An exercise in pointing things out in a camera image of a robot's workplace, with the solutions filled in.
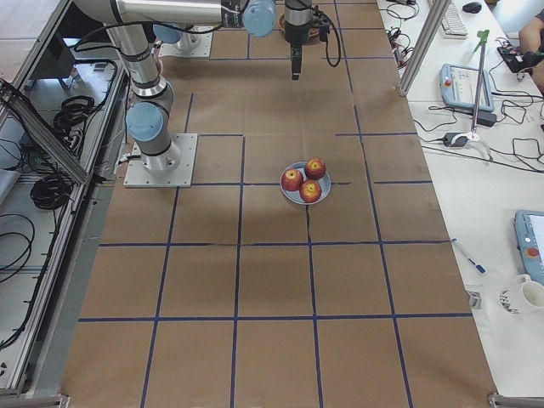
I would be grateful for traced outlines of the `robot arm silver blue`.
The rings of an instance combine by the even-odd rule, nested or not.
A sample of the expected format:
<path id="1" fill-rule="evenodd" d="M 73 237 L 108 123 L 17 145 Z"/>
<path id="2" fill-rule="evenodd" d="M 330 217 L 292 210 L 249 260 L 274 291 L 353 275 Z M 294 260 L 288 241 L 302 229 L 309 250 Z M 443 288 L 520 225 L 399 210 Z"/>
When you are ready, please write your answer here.
<path id="1" fill-rule="evenodd" d="M 173 90 L 158 68 L 143 25 L 151 23 L 181 35 L 191 35 L 190 26 L 243 27 L 255 37 L 265 37 L 276 21 L 274 1 L 77 1 L 76 5 L 104 25 L 131 75 L 136 102 L 127 113 L 126 126 L 149 173 L 173 170 L 182 153 L 167 130 Z"/>
<path id="2" fill-rule="evenodd" d="M 284 38 L 290 44 L 292 80 L 300 77 L 303 62 L 303 45 L 309 40 L 314 26 L 314 11 L 311 1 L 285 1 Z M 255 37 L 266 37 L 275 28 L 277 10 L 275 1 L 222 1 L 223 26 L 243 26 Z M 164 43 L 179 43 L 182 38 L 189 42 L 201 31 L 182 31 L 174 23 L 153 25 L 154 33 Z"/>

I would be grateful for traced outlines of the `person forearm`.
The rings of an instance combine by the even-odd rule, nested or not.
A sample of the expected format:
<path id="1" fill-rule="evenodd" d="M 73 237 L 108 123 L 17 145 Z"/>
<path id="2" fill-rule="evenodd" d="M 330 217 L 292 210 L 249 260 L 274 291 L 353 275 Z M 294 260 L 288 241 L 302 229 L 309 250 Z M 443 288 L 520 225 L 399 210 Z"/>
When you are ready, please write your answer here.
<path id="1" fill-rule="evenodd" d="M 519 47 L 522 54 L 536 52 L 541 46 L 543 19 L 534 17 L 518 33 Z M 532 79 L 539 91 L 543 93 L 543 61 L 532 69 Z"/>

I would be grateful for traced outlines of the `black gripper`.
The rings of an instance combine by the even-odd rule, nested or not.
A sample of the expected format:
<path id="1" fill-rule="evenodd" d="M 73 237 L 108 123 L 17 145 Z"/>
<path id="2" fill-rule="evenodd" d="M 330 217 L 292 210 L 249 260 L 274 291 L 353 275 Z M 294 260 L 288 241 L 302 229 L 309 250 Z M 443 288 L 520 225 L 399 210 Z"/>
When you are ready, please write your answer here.
<path id="1" fill-rule="evenodd" d="M 285 39 L 290 44 L 292 80 L 298 81 L 303 62 L 303 45 L 307 41 L 307 26 L 293 25 L 285 20 Z"/>

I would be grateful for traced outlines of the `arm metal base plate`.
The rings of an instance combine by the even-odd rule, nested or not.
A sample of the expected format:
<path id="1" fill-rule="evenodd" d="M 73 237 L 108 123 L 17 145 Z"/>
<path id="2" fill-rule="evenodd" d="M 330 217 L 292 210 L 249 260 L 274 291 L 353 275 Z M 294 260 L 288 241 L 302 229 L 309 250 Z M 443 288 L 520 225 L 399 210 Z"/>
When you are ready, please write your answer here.
<path id="1" fill-rule="evenodd" d="M 128 188 L 189 188 L 192 184 L 197 133 L 171 135 L 169 149 L 160 156 L 147 156 L 135 144 L 131 152 L 137 158 L 130 159 L 124 179 Z"/>
<path id="2" fill-rule="evenodd" d="M 161 41 L 160 57 L 208 58 L 211 53 L 213 34 L 182 34 L 175 42 L 173 39 Z"/>

